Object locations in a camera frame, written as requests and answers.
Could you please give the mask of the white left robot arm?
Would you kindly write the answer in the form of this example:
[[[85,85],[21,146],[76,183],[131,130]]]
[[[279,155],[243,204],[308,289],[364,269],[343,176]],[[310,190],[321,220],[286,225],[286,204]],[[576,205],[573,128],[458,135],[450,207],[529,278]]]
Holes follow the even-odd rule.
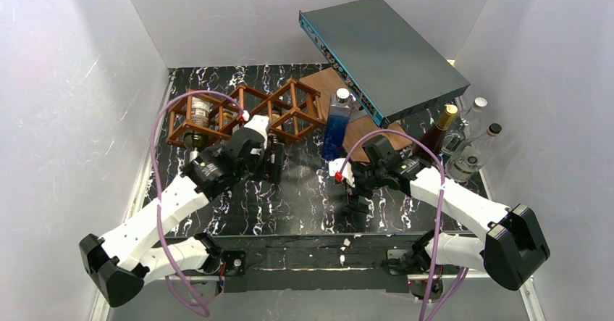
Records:
[[[245,179],[279,183],[284,147],[279,138],[241,128],[228,142],[210,146],[188,162],[160,199],[101,237],[84,237],[79,249],[85,271],[109,305],[126,304],[148,283],[176,271],[242,275],[244,252],[223,249],[208,234],[166,246],[160,236]]]

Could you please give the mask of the dark bottle gold cap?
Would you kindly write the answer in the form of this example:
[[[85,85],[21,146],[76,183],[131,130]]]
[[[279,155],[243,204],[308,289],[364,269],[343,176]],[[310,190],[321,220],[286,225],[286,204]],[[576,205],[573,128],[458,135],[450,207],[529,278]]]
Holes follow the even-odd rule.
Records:
[[[436,157],[439,155],[443,139],[447,133],[448,128],[454,122],[458,114],[458,107],[455,104],[447,104],[445,110],[442,112],[438,121],[420,137],[419,141],[427,147],[433,155]],[[415,144],[411,151],[413,156],[417,156],[427,163],[434,161],[432,157],[425,149],[421,148],[418,144]]]

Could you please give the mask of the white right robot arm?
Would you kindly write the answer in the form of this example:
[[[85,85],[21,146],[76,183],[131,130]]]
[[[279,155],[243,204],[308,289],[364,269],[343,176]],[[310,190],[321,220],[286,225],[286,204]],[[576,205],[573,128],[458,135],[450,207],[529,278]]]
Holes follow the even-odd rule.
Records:
[[[381,187],[398,190],[440,208],[473,234],[467,237],[430,230],[409,252],[385,260],[390,274],[428,272],[431,264],[454,265],[485,272],[503,288],[517,291],[550,258],[550,248],[532,209],[523,204],[508,207],[454,180],[442,179],[434,162],[402,157],[386,136],[370,138],[363,150],[369,158],[367,164],[346,158],[329,163],[329,174],[349,187],[350,196],[370,198]]]

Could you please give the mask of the green bottle silver cap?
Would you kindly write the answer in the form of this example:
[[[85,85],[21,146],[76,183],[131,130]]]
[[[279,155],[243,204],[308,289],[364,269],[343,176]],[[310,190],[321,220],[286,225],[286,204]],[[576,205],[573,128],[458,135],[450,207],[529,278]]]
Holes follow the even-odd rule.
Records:
[[[191,96],[189,122],[207,128],[209,126],[210,111],[211,104],[209,102],[196,96]],[[188,150],[187,161],[191,162],[204,150],[209,142],[209,136],[196,130],[187,129],[184,133],[183,141]]]

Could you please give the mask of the clear glass bottle dark label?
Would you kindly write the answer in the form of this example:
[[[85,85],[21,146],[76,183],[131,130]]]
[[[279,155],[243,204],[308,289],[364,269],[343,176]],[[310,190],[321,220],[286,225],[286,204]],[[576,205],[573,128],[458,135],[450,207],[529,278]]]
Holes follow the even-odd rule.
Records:
[[[465,140],[479,134],[482,127],[481,113],[487,104],[485,98],[476,97],[473,104],[454,119],[442,143],[443,154],[451,155]]]

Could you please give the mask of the blue glass bottle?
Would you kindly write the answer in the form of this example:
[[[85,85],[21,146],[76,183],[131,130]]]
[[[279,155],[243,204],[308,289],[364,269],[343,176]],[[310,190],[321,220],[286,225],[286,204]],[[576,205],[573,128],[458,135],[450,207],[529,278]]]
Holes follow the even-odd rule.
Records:
[[[332,161],[342,154],[343,141],[350,121],[353,97],[346,88],[339,88],[331,96],[321,156]]]

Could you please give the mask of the clear bottle white label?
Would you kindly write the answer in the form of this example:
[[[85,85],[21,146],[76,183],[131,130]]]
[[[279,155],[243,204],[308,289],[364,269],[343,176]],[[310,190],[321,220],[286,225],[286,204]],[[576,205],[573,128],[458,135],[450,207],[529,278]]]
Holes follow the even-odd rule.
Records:
[[[464,141],[445,165],[446,176],[457,183],[467,182],[494,154],[495,139],[502,125],[492,123],[487,130],[471,141]]]

